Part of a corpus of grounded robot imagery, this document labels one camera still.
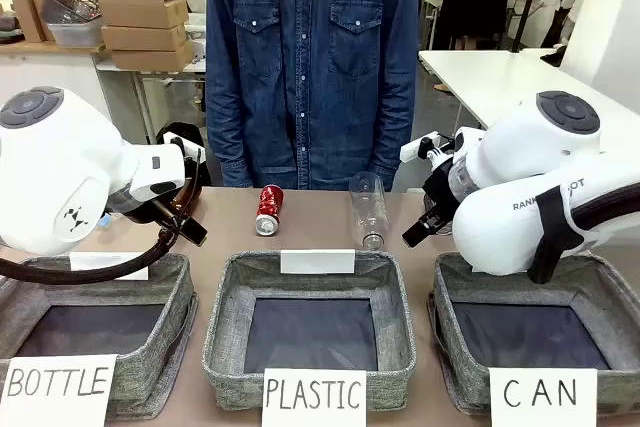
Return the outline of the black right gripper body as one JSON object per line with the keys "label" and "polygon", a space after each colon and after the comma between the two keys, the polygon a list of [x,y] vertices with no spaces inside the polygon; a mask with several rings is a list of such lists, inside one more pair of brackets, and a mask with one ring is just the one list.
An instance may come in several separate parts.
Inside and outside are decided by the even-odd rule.
{"label": "black right gripper body", "polygon": [[428,223],[448,223],[453,220],[458,208],[458,200],[449,186],[450,169],[451,164],[441,164],[424,182],[423,190],[431,202],[426,210]]}

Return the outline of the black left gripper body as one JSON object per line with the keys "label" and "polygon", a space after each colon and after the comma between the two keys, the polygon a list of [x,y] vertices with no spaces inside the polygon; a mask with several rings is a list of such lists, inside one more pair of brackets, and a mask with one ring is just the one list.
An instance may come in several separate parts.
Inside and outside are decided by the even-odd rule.
{"label": "black left gripper body", "polygon": [[181,225],[191,217],[193,199],[187,194],[178,194],[172,199],[157,197],[151,200],[156,211],[156,222],[162,226]]}

